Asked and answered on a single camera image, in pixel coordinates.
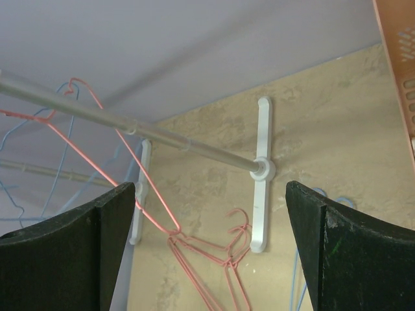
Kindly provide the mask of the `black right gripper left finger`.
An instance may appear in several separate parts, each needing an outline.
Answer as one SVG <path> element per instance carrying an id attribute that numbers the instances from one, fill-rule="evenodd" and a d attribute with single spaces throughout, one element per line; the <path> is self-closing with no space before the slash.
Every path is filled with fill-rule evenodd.
<path id="1" fill-rule="evenodd" d="M 109 310 L 135 186 L 1 236 L 2 310 Z"/>

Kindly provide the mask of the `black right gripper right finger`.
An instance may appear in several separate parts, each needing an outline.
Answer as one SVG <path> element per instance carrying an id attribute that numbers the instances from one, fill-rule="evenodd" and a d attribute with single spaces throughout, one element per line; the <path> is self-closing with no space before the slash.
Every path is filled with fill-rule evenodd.
<path id="1" fill-rule="evenodd" d="M 286 205 L 314 310 L 413 310 L 414 231 L 297 181 Z"/>

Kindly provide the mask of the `blue wire hanger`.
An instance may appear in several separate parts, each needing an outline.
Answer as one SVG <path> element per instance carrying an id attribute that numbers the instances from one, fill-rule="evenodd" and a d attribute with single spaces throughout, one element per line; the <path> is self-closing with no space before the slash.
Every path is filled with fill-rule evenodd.
<path id="1" fill-rule="evenodd" d="M 21 229 L 85 203 L 112 187 L 65 142 L 65 135 L 116 183 L 136 182 L 139 167 L 110 128 L 1 96 L 1 232 Z"/>
<path id="2" fill-rule="evenodd" d="M 338 197 L 335 199 L 338 203 L 345 203 L 348 207 L 354 209 L 355 205 L 354 203 L 346 197 Z M 297 301 L 295 301 L 295 294 L 296 294 L 296 278 L 297 278 L 297 267 L 298 267 L 298 261 L 300 259 L 298 248 L 295 249 L 294 252 L 294 262 L 293 262 L 293 269 L 292 269 L 292 279 L 291 279 L 291 286 L 290 286 L 290 298 L 289 298 L 289 310 L 300 310 L 302 307 L 302 302 L 305 297 L 305 292 L 307 289 L 307 283 L 305 282 L 302 286 L 302 289 L 300 291 L 300 297 Z"/>

